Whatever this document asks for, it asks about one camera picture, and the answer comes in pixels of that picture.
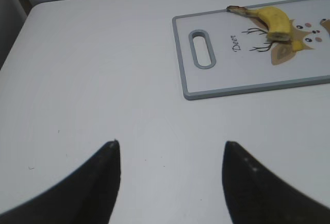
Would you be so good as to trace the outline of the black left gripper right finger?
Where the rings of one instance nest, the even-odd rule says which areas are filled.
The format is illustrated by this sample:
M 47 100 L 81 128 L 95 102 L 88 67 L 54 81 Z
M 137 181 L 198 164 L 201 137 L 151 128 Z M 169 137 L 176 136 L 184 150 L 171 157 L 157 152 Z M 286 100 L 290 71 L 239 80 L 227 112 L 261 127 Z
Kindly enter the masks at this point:
M 329 208 L 306 196 L 239 143 L 224 147 L 222 185 L 233 223 L 329 223 Z

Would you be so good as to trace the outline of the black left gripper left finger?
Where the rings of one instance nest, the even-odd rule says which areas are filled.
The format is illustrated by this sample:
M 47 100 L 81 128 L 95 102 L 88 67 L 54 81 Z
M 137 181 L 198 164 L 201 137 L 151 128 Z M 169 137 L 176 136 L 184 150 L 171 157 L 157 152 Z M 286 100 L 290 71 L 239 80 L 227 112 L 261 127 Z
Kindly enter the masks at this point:
M 1 223 L 109 223 L 120 183 L 120 144 L 114 140 L 50 189 L 2 213 Z

